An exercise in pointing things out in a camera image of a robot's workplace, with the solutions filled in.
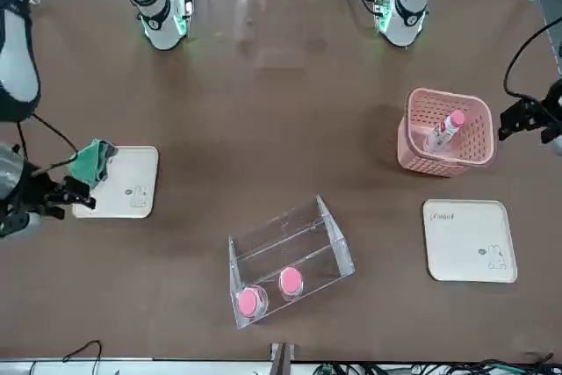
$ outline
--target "green cloth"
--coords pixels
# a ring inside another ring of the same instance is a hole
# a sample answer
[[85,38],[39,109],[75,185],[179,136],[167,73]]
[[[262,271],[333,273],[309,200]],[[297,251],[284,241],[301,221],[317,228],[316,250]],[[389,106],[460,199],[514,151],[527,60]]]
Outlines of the green cloth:
[[99,182],[107,178],[107,160],[117,153],[117,149],[108,141],[93,140],[91,144],[78,152],[78,158],[67,165],[70,174],[94,189]]

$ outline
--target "white tray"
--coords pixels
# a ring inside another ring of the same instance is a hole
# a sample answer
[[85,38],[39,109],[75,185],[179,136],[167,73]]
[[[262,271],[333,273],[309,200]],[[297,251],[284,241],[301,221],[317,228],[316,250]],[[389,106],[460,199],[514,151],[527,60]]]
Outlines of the white tray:
[[72,205],[78,219],[143,219],[152,212],[158,151],[154,147],[116,148],[117,154],[107,161],[107,179],[91,192],[96,208]]
[[423,226],[431,276],[439,281],[513,283],[517,265],[508,213],[497,201],[430,199]]

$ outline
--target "bottle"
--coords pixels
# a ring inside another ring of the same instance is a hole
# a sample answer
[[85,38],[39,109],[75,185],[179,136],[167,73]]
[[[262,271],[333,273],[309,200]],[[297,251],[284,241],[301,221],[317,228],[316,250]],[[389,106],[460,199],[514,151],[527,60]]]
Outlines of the bottle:
[[423,144],[427,153],[436,153],[452,140],[458,129],[465,123],[465,114],[455,110],[437,126]]
[[302,274],[293,267],[284,268],[279,274],[279,290],[287,301],[296,299],[302,293],[304,284]]
[[249,285],[238,297],[238,310],[246,318],[261,318],[269,304],[267,292],[260,285]]

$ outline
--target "robotic arm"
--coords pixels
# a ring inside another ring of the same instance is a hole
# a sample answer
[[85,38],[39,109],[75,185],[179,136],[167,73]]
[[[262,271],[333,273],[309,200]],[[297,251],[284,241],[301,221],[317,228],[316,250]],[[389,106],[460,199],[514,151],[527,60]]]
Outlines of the robotic arm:
[[500,115],[500,141],[517,132],[542,129],[541,142],[553,141],[554,153],[562,155],[562,79],[549,88],[542,101],[528,96],[519,98]]
[[[0,122],[32,116],[40,100],[40,79],[32,50],[29,0],[0,0]],[[0,143],[0,237],[31,231],[48,215],[64,218],[61,204],[93,208],[88,185],[65,177],[62,184]]]
[[29,118],[40,100],[29,0],[0,0],[0,121]]
[[375,24],[395,46],[406,47],[422,30],[427,8],[428,0],[377,0]]

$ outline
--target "white bottle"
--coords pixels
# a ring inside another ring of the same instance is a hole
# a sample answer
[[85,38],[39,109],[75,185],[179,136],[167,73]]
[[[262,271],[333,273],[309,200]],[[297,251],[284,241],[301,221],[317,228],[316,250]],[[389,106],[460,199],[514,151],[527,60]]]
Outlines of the white bottle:
[[427,153],[441,151],[452,140],[458,129],[465,123],[465,114],[455,110],[437,126],[423,144]]

